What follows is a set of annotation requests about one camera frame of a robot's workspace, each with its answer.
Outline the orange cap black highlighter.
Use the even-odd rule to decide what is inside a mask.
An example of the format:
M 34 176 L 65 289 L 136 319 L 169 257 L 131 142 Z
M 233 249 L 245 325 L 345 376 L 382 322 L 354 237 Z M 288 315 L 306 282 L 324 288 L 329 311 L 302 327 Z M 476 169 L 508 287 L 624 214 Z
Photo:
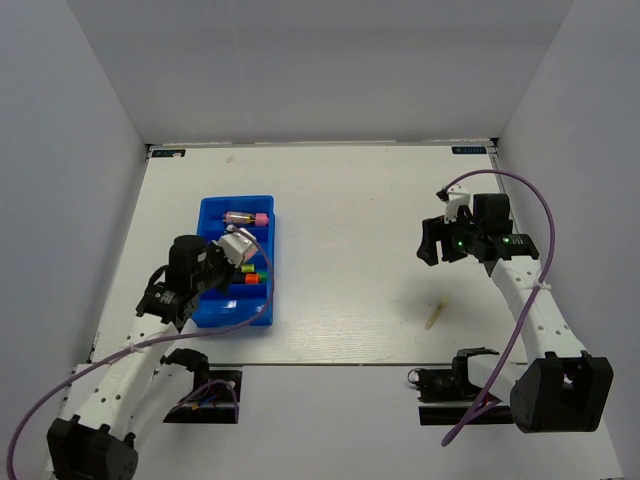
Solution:
M 262 282 L 259 273 L 237 273 L 232 279 L 233 284 L 255 285 Z

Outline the pink cap crayon tube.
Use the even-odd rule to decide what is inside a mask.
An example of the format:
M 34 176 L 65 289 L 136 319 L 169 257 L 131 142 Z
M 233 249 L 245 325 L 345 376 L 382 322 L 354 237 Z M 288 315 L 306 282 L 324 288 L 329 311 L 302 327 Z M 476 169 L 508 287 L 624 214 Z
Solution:
M 223 222 L 232 225 L 254 225 L 256 227 L 266 227 L 269 225 L 269 216 L 263 212 L 246 213 L 237 211 L 227 211 L 223 214 Z

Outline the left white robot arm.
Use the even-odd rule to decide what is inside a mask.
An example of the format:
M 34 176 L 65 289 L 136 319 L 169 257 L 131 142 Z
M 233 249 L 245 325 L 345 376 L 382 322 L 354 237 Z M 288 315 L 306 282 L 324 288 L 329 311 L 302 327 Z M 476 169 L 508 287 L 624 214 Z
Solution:
M 104 375 L 81 406 L 47 432 L 56 478 L 132 478 L 152 431 L 183 398 L 209 392 L 208 357 L 190 347 L 194 336 L 183 329 L 200 297 L 227 291 L 256 251 L 244 229 L 229 228 L 216 241 L 174 239 L 167 263 L 148 280 L 124 347 L 103 360 Z

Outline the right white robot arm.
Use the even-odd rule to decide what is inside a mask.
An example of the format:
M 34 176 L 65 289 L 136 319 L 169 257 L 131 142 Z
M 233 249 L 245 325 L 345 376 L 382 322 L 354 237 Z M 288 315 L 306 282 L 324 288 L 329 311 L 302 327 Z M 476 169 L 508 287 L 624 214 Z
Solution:
M 479 397 L 482 406 L 505 403 L 524 433 L 593 432 L 613 381 L 605 357 L 594 357 L 574 335 L 549 286 L 539 276 L 539 252 L 526 234 L 513 230 L 505 194 L 469 194 L 454 185 L 441 193 L 443 215 L 422 223 L 417 255 L 427 265 L 467 257 L 482 264 L 502 294 L 526 354 L 523 364 L 507 362 L 498 376 L 499 352 L 467 348 L 456 353 L 448 379 L 421 374 L 429 401 Z

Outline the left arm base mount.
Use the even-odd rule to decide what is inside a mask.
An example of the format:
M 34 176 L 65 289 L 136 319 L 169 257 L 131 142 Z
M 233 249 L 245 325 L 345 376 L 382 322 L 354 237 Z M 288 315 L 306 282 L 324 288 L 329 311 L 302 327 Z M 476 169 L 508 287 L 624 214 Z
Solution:
M 243 372 L 239 369 L 210 369 L 193 382 L 193 389 L 164 418 L 176 424 L 237 424 Z

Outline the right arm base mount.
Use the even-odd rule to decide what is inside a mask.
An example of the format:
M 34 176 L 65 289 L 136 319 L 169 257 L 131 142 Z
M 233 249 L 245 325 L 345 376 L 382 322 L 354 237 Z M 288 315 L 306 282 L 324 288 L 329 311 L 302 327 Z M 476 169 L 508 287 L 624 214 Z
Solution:
M 476 386 L 458 386 L 451 369 L 414 368 L 407 382 L 416 390 L 421 426 L 454 426 L 480 392 Z

